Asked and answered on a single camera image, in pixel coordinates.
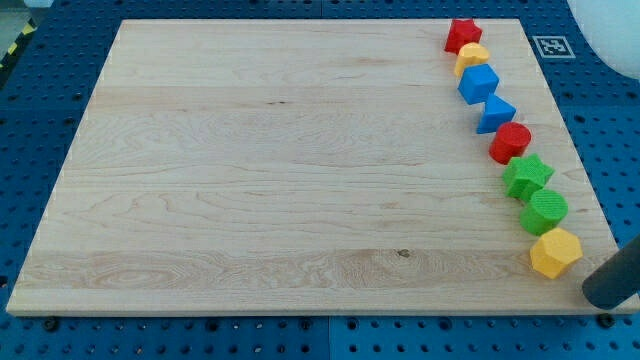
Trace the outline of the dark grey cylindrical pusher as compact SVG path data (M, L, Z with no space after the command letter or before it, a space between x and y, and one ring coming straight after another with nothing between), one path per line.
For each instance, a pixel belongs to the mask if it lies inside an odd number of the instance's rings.
M639 236L624 245L582 283L587 301L610 310L639 292Z

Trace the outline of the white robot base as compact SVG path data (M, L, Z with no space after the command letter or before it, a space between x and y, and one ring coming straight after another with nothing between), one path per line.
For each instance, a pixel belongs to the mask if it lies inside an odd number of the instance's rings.
M578 27L604 63L639 80L639 0L567 0Z

